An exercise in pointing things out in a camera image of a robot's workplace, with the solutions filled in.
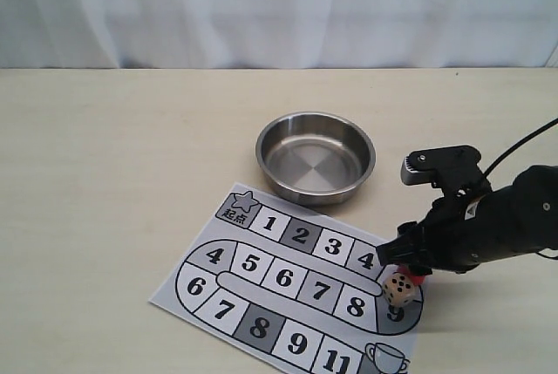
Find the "white curtain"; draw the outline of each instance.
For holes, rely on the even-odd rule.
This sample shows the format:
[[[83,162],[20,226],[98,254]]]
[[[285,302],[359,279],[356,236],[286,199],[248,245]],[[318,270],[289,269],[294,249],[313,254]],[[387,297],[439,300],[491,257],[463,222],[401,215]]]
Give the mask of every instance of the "white curtain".
[[[0,67],[543,66],[557,45],[558,0],[0,0]]]

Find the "beige tabletop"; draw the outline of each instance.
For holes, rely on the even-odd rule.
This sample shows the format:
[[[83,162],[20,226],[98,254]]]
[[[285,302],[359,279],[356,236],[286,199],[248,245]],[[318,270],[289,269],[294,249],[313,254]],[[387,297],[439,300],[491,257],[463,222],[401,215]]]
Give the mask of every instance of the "beige tabletop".
[[[272,373],[147,302],[235,181],[266,187],[258,133],[287,112],[353,120],[378,162],[324,212],[391,239],[439,192],[402,159],[469,144],[486,167],[558,115],[558,70],[0,71],[0,372]],[[494,188],[558,163],[558,129]],[[431,277],[412,372],[556,372],[558,265]]]

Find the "stainless steel bowl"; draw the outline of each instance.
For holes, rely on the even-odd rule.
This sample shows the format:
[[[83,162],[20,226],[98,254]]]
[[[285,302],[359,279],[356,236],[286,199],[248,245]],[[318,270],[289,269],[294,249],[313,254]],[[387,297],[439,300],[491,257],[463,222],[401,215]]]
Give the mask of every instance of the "stainless steel bowl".
[[[255,155],[271,188],[304,206],[348,200],[376,164],[368,136],[325,112],[296,112],[272,121],[260,133]]]

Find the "red object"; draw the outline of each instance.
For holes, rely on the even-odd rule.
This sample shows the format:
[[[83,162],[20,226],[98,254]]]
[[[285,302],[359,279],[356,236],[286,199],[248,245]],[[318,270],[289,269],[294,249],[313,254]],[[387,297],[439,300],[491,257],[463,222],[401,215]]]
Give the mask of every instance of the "red object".
[[[397,272],[407,275],[415,286],[421,285],[426,279],[426,275],[414,275],[405,265],[399,265]]]

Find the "cup icon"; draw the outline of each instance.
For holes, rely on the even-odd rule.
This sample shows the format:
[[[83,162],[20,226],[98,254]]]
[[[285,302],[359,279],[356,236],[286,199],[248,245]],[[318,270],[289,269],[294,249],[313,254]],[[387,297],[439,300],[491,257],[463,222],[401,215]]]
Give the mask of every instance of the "cup icon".
[[[397,374],[406,372],[410,361],[405,354],[387,343],[368,343],[366,356],[382,374]]]

